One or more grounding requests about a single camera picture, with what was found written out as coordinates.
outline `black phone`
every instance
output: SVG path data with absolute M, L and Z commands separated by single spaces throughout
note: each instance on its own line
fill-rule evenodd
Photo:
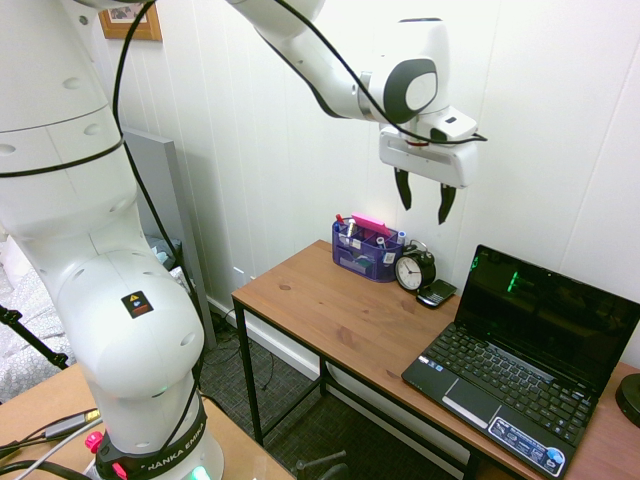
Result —
M 431 285 L 418 290 L 416 300 L 429 307 L 439 307 L 447 298 L 456 293 L 457 288 L 444 280 L 436 280 Z

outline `laptop screen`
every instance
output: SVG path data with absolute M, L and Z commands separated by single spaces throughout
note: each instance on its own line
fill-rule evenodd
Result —
M 478 246 L 456 323 L 600 395 L 640 318 L 640 305 Z

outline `white wall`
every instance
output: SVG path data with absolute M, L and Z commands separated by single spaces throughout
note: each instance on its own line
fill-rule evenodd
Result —
M 412 176 L 405 212 L 377 126 L 325 116 L 225 1 L 157 8 L 164 41 L 134 42 L 122 119 L 176 141 L 217 303 L 231 306 L 234 266 L 259 275 L 352 211 L 426 242 L 460 287 L 485 243 L 640 302 L 637 0 L 327 0 L 318 25 L 355 66 L 384 22 L 447 22 L 451 99 L 490 141 L 442 226 L 439 186 Z M 110 93 L 122 42 L 99 25 L 94 40 Z M 640 367 L 640 335 L 623 358 Z

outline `desk organizer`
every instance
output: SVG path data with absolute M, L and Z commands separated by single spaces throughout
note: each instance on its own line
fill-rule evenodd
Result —
M 397 242 L 398 232 L 389 229 L 391 235 L 382 235 L 356 225 L 348 236 L 348 230 L 348 218 L 345 223 L 333 223 L 333 261 L 374 282 L 393 282 L 396 260 L 402 253 L 402 245 Z M 384 245 L 377 243 L 380 237 Z

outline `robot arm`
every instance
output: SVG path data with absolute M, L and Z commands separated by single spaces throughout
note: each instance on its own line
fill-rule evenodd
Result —
M 356 73 L 311 24 L 324 0 L 227 2 L 309 85 L 325 113 L 392 125 L 380 132 L 380 158 L 395 167 L 405 208 L 411 207 L 408 172 L 414 172 L 442 184 L 439 219 L 444 222 L 454 188 L 465 188 L 475 176 L 478 155 L 470 140 L 479 140 L 472 138 L 476 122 L 449 104 L 444 22 L 420 18 L 397 23 L 384 54 Z
M 474 144 L 425 143 L 464 141 L 475 131 L 448 103 L 442 22 L 401 22 L 397 44 L 354 79 L 281 0 L 227 1 L 327 113 L 399 127 L 381 132 L 381 157 L 396 172 L 466 185 L 445 175 L 468 173 L 451 162 L 475 162 Z M 3 57 L 11 73 L 0 76 L 1 223 L 39 272 L 101 410 L 109 434 L 109 448 L 98 452 L 102 477 L 180 479 L 205 467 L 220 478 L 220 448 L 204 428 L 202 402 L 190 394 L 203 331 L 188 295 L 144 240 L 135 179 L 81 38 L 89 12 L 95 18 L 131 2 L 76 2 L 0 2 L 0 44 L 11 45 Z M 314 19 L 323 0 L 292 3 Z

